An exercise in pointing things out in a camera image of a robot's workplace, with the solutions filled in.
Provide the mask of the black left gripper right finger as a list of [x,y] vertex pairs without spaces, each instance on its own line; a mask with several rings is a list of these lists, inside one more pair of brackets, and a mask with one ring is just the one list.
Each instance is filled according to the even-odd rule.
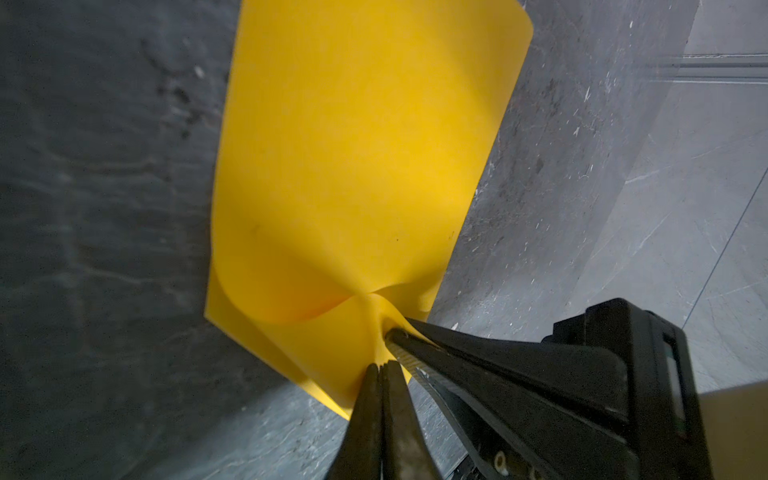
[[383,478],[440,479],[427,448],[401,365],[381,367],[383,387]]

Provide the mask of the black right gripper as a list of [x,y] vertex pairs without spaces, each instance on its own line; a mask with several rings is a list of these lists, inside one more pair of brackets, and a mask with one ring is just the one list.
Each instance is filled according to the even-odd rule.
[[[713,477],[686,336],[654,312],[615,298],[555,323],[543,343],[409,323],[445,350],[394,329],[390,351],[544,478],[637,479],[639,467],[642,479]],[[539,394],[587,417],[629,419],[639,463],[619,436]]]

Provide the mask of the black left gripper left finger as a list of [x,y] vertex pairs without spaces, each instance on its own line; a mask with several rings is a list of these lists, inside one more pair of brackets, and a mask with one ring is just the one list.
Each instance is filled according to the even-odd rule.
[[370,364],[348,427],[326,479],[379,480],[382,468],[383,393],[379,367]]

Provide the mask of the yellow square paper sheet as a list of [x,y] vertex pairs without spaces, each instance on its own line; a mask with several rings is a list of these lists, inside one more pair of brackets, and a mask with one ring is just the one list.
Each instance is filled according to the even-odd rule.
[[517,1],[246,1],[206,318],[348,418],[434,304],[533,36]]

